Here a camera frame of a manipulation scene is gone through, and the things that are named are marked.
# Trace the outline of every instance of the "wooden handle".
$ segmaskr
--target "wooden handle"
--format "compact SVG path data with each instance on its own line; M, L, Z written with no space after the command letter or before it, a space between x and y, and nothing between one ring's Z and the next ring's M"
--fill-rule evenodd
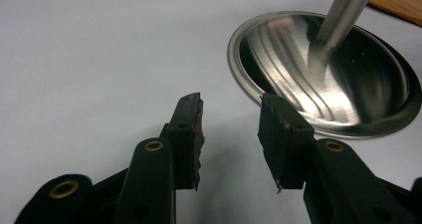
M422 0L369 0L369 5L422 27Z

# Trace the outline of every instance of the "stainless steel bowl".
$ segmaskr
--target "stainless steel bowl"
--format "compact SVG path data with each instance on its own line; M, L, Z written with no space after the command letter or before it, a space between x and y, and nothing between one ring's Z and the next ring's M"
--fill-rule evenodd
M418 114L421 88L409 64L379 38L354 26L336 49L317 32L323 15L277 12L233 35L232 72L258 104L284 97L320 134L368 138L395 132Z

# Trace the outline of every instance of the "white table surface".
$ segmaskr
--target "white table surface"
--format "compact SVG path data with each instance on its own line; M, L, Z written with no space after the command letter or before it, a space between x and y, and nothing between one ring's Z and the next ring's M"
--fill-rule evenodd
M0 223L47 181L97 183L158 136L178 99L204 100L199 191L177 192L177 221L309 223L301 190L277 195L257 132L260 108L227 63L233 32L274 11L326 14L332 0L0 0ZM366 8L357 25L422 80L422 30ZM348 141L379 177L422 176L422 116L394 134Z

